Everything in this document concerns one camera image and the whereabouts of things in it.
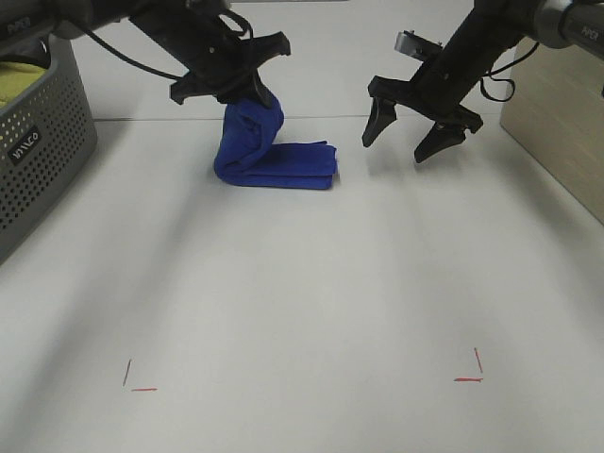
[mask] white tabletop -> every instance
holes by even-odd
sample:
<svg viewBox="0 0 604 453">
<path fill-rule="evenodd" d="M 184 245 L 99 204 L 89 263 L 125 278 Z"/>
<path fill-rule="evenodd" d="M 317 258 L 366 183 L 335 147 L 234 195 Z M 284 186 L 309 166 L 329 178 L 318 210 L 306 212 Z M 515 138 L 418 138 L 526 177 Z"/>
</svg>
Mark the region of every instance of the white tabletop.
<svg viewBox="0 0 604 453">
<path fill-rule="evenodd" d="M 220 122 L 99 123 L 0 268 L 0 451 L 599 451 L 604 228 L 485 121 L 416 166 L 424 119 L 290 120 L 325 193 L 220 182 Z"/>
</svg>

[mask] robotic arm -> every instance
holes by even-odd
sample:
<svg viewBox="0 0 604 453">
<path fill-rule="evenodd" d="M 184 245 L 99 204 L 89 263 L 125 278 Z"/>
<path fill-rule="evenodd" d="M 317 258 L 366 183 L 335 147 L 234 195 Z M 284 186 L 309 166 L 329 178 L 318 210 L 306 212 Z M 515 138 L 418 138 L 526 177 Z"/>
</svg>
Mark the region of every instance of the robotic arm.
<svg viewBox="0 0 604 453">
<path fill-rule="evenodd" d="M 375 77 L 373 107 L 362 140 L 367 147 L 396 120 L 400 104 L 435 122 L 415 150 L 422 162 L 478 132 L 480 116 L 460 102 L 506 50 L 525 36 L 548 47 L 576 44 L 604 59 L 604 0 L 475 0 L 472 12 L 447 46 L 405 32 L 396 50 L 423 61 L 410 81 Z"/>
<path fill-rule="evenodd" d="M 242 30 L 231 29 L 221 16 Z M 290 43 L 283 33 L 255 38 L 250 24 L 230 11 L 226 0 L 2 0 L 0 55 L 50 33 L 73 39 L 123 18 L 189 70 L 175 77 L 171 88 L 178 104 L 191 96 L 213 95 L 223 104 L 247 97 L 270 107 L 258 68 L 290 55 Z"/>
</svg>

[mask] blue towel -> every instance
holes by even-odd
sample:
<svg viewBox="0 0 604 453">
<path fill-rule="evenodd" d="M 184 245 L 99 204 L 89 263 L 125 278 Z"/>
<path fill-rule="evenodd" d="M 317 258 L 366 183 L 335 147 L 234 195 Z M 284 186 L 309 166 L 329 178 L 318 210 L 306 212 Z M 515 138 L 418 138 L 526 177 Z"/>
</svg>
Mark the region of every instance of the blue towel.
<svg viewBox="0 0 604 453">
<path fill-rule="evenodd" d="M 283 126 L 276 97 L 267 109 L 249 99 L 226 106 L 214 171 L 236 186 L 329 189 L 338 170 L 327 142 L 273 144 Z"/>
</svg>

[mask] black cable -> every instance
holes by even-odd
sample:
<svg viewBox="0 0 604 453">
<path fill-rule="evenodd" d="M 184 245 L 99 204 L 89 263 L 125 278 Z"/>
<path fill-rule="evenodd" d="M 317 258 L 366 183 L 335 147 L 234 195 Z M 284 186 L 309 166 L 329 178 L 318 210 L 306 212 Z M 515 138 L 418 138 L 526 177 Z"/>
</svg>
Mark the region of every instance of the black cable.
<svg viewBox="0 0 604 453">
<path fill-rule="evenodd" d="M 254 59 L 254 27 L 243 16 L 240 16 L 239 14 L 230 9 L 225 9 L 222 14 L 242 29 L 241 32 L 231 30 L 235 33 L 236 36 L 243 37 L 245 36 L 245 33 L 249 33 L 249 46 L 247 49 L 247 71 L 249 72 L 251 71 L 251 68 L 249 66 L 251 65 Z"/>
<path fill-rule="evenodd" d="M 540 44 L 538 42 L 536 42 L 535 45 L 533 45 L 530 48 L 530 50 L 523 57 L 520 57 L 519 59 L 517 59 L 516 61 L 513 61 L 510 64 L 506 64 L 503 68 L 499 68 L 496 71 L 491 71 L 491 72 L 485 74 L 485 76 L 487 76 L 487 77 L 496 76 L 497 74 L 501 74 L 504 71 L 507 71 L 508 69 L 515 66 L 516 64 L 522 63 L 525 59 L 529 59 L 532 56 L 532 54 L 537 52 L 537 49 L 539 48 L 539 46 L 540 46 Z"/>
<path fill-rule="evenodd" d="M 489 71 L 487 74 L 485 74 L 480 79 L 480 92 L 482 93 L 482 95 L 493 102 L 505 103 L 505 102 L 509 102 L 510 100 L 512 100 L 513 96 L 516 94 L 516 82 L 514 82 L 511 78 L 494 78 L 494 76 L 501 74 L 504 71 L 507 71 L 508 69 L 512 68 L 513 66 L 522 63 L 526 59 L 529 59 L 537 51 L 537 49 L 539 48 L 539 45 L 540 44 L 538 42 L 536 42 L 535 45 L 533 45 L 530 48 L 530 50 L 521 58 L 513 61 L 510 64 L 506 64 L 503 68 L 499 68 L 495 71 L 492 70 L 492 71 Z M 505 99 L 497 99 L 496 97 L 493 97 L 487 91 L 486 84 L 484 83 L 485 77 L 489 77 L 493 82 L 506 82 L 506 83 L 510 84 L 510 86 L 512 87 L 512 93 Z"/>
<path fill-rule="evenodd" d="M 142 64 L 135 59 L 131 59 L 130 57 L 124 55 L 122 52 L 117 50 L 115 47 L 111 46 L 108 42 L 103 41 L 103 39 L 101 39 L 100 36 L 98 36 L 92 30 L 88 29 L 86 26 L 79 24 L 77 21 L 75 21 L 73 19 L 68 19 L 68 21 L 71 22 L 73 25 L 75 25 L 82 33 L 85 33 L 86 35 L 88 35 L 94 42 L 99 44 L 105 50 L 111 52 L 111 54 L 113 54 L 115 57 L 117 57 L 121 61 L 124 61 L 124 62 L 134 66 L 135 68 L 146 71 L 147 73 L 153 74 L 154 76 L 164 77 L 164 78 L 168 78 L 170 80 L 176 80 L 176 81 L 178 81 L 182 78 L 178 75 L 164 73 L 163 71 L 160 71 L 158 69 L 154 69 L 154 68 L 151 68 L 150 66 Z"/>
</svg>

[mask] basket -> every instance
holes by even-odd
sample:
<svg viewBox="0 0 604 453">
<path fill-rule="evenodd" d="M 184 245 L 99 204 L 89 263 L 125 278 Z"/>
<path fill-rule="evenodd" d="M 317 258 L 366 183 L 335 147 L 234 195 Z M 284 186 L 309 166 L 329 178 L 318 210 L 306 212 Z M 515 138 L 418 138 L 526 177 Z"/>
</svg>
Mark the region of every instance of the basket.
<svg viewBox="0 0 604 453">
<path fill-rule="evenodd" d="M 0 109 L 0 263 L 40 223 L 96 148 L 69 42 L 50 41 L 49 70 Z"/>
</svg>

